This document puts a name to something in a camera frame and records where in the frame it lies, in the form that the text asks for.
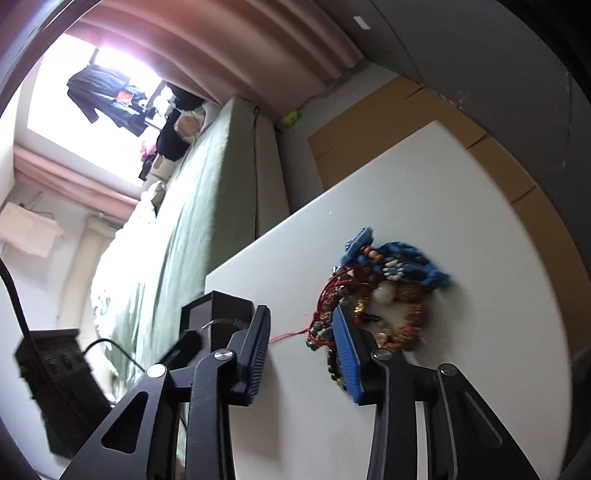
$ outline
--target black jacket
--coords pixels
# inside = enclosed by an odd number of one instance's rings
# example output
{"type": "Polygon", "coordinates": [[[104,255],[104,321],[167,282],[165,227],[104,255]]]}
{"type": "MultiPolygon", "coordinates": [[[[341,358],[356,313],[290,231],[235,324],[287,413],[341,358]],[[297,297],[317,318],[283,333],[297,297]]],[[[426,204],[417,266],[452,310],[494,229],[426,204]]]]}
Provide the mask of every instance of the black jacket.
{"type": "Polygon", "coordinates": [[[139,136],[146,128],[144,108],[139,105],[139,101],[146,100],[146,95],[130,85],[129,80],[127,75],[115,69],[91,64],[68,80],[67,94],[91,124],[99,119],[96,113],[99,110],[118,127],[125,127],[139,136]],[[134,96],[131,105],[126,106],[117,101],[117,94],[121,91],[134,96]]]}

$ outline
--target bracelet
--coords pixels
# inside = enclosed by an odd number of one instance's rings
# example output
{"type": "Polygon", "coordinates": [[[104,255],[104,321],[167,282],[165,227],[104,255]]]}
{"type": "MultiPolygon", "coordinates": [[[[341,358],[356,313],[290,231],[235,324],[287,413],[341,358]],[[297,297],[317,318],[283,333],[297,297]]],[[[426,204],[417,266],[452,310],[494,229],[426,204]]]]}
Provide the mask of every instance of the bracelet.
{"type": "Polygon", "coordinates": [[[355,322],[372,331],[379,348],[412,351],[420,343],[421,328],[427,321],[425,296],[450,284],[450,276],[418,248],[402,242],[373,247],[373,242],[373,230],[366,227],[345,244],[340,266],[334,269],[320,293],[307,330],[306,345],[313,351],[328,347],[331,378],[344,389],[332,333],[333,311],[340,299],[348,297],[354,301],[355,322]],[[381,317],[367,313],[372,301],[405,304],[405,325],[392,329],[381,317]]]}

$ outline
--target bright window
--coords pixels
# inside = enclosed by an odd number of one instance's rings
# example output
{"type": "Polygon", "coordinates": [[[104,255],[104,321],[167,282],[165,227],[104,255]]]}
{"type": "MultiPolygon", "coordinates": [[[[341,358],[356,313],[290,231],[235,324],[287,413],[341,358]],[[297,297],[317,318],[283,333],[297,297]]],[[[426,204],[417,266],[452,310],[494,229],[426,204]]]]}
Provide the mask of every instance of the bright window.
{"type": "MultiPolygon", "coordinates": [[[[141,143],[153,143],[159,130],[148,127],[141,137],[136,137],[127,129],[118,128],[102,112],[91,124],[67,96],[69,78],[88,65],[94,50],[93,45],[69,35],[62,35],[47,50],[35,81],[27,127],[79,157],[141,185],[141,143]]],[[[101,49],[95,63],[131,77],[130,84],[142,89],[148,98],[161,82],[149,67],[115,50],[101,49]]]]}

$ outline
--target black cable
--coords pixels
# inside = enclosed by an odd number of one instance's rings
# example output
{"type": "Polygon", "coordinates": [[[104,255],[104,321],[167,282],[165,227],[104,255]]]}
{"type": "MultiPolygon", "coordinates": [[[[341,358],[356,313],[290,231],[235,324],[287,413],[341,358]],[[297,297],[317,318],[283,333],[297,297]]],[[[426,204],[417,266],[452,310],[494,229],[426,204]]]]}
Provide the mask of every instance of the black cable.
{"type": "Polygon", "coordinates": [[[16,315],[17,317],[17,322],[18,326],[21,329],[23,341],[26,344],[28,344],[31,355],[33,356],[33,361],[37,364],[41,376],[44,378],[49,388],[52,388],[54,390],[54,392],[57,395],[57,398],[59,398],[64,403],[64,405],[68,406],[68,408],[74,414],[74,416],[77,417],[79,421],[86,423],[86,419],[84,419],[84,417],[72,406],[72,404],[68,402],[67,398],[55,384],[55,382],[51,378],[51,375],[47,371],[47,368],[43,363],[43,360],[41,359],[41,354],[39,353],[37,345],[35,344],[35,340],[33,340],[33,336],[31,335],[29,326],[27,325],[25,314],[22,311],[21,301],[18,298],[17,287],[14,284],[14,280],[12,279],[12,276],[10,275],[10,272],[8,271],[6,265],[2,261],[2,258],[0,258],[0,277],[2,278],[4,286],[6,287],[6,290],[8,292],[8,297],[10,298],[10,303],[12,304],[14,315],[16,315]]]}
{"type": "Polygon", "coordinates": [[[136,362],[134,360],[134,358],[129,353],[127,353],[125,351],[125,349],[120,344],[118,344],[117,342],[111,340],[110,338],[97,338],[94,342],[92,342],[89,346],[87,346],[84,349],[84,352],[82,352],[82,355],[86,355],[88,353],[88,350],[90,350],[95,345],[98,345],[99,343],[103,343],[103,342],[108,342],[111,345],[114,345],[115,347],[117,347],[121,351],[121,353],[127,358],[127,360],[129,360],[136,367],[138,367],[142,371],[142,373],[146,373],[146,369],[144,367],[142,367],[138,362],[136,362]]]}

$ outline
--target white table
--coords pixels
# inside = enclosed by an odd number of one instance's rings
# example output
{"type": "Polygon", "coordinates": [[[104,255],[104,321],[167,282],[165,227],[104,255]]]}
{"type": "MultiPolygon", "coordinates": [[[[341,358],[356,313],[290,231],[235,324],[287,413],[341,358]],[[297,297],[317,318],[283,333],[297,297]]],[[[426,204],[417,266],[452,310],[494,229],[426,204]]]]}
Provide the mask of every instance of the white table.
{"type": "MultiPolygon", "coordinates": [[[[456,364],[521,446],[554,480],[566,445],[570,370],[544,267],[501,192],[433,123],[380,155],[212,272],[206,290],[266,304],[272,335],[307,326],[345,241],[421,248],[454,285],[436,292],[420,365],[456,364]]],[[[400,318],[391,310],[393,319],[400,318]]],[[[330,380],[324,350],[303,336],[269,348],[259,396],[231,411],[239,480],[363,480],[374,407],[330,380]]],[[[419,422],[419,438],[424,425],[419,422]]],[[[419,478],[426,478],[420,450],[419,478]]]]}

